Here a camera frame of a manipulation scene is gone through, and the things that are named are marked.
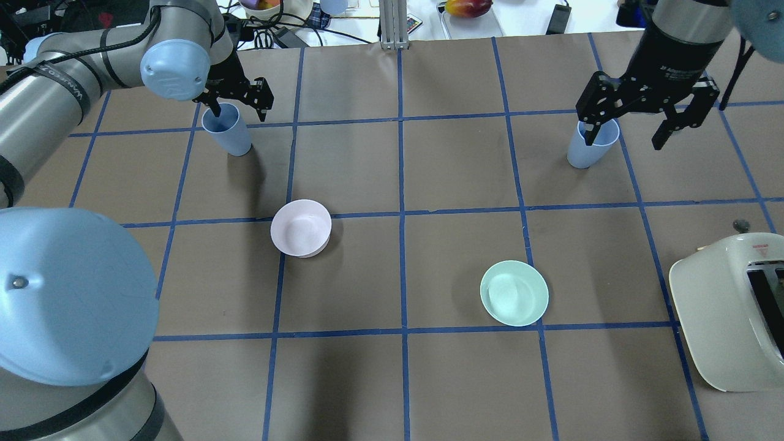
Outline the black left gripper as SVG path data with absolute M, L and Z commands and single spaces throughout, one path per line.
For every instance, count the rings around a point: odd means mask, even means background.
M 266 121 L 267 112 L 274 105 L 274 95 L 266 78 L 249 80 L 236 52 L 230 53 L 224 61 L 210 67 L 204 90 L 192 101 L 206 104 L 213 117 L 219 118 L 222 108 L 218 98 L 237 100 L 257 110 L 261 123 Z

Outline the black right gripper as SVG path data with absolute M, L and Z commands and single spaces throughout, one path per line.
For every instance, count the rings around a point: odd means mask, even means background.
M 597 141 L 602 125 L 611 118 L 627 113 L 663 113 L 665 119 L 650 139 L 653 148 L 660 151 L 672 134 L 702 126 L 719 95 L 716 81 L 707 75 L 684 83 L 666 80 L 656 84 L 627 73 L 614 78 L 599 70 L 591 75 L 578 98 L 576 112 L 586 146 Z

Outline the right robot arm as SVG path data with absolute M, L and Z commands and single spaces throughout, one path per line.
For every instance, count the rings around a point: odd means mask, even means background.
M 702 126 L 720 93 L 705 71 L 733 29 L 748 46 L 737 72 L 754 53 L 782 62 L 781 1 L 658 1 L 625 72 L 594 72 L 580 95 L 585 144 L 627 113 L 665 115 L 652 136 L 656 150 L 677 131 Z

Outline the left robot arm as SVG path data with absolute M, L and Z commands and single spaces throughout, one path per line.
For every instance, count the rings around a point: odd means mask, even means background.
M 140 25 L 38 37 L 2 83 L 2 439 L 180 440 L 143 363 L 159 280 L 143 248 L 86 209 L 19 206 L 104 93 L 257 110 L 274 97 L 244 74 L 215 2 L 151 1 Z

